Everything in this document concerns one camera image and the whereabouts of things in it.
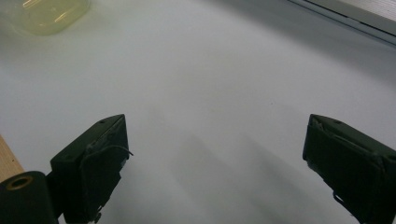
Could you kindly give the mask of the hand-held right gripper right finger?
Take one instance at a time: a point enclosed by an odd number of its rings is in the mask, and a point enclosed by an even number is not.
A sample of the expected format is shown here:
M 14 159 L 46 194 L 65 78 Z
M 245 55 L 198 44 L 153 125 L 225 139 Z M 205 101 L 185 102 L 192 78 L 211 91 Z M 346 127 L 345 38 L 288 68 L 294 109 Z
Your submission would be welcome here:
M 360 224 L 396 218 L 396 150 L 344 122 L 312 114 L 303 159 Z

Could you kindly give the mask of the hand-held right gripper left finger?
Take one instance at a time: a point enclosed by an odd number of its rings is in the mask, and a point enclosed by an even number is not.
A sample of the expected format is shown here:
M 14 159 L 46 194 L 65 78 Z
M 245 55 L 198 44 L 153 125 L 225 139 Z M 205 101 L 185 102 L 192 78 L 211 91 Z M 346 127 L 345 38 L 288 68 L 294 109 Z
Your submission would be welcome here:
M 50 160 L 55 214 L 68 224 L 98 221 L 130 155 L 124 115 L 94 123 Z

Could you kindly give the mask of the green round plastic bowl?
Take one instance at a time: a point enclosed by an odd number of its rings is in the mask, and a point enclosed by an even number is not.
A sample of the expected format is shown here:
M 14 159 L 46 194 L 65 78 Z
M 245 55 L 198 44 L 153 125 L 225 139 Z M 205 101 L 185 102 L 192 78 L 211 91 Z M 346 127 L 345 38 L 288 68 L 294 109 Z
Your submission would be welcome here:
M 0 0 L 0 22 L 19 32 L 53 35 L 90 8 L 90 0 Z

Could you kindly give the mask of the wooden table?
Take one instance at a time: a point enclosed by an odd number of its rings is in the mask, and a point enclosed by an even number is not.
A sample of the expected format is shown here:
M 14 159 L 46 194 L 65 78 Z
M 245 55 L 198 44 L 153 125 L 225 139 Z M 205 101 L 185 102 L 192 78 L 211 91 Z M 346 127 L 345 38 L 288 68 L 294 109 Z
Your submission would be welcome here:
M 0 183 L 23 172 L 18 159 L 0 134 Z

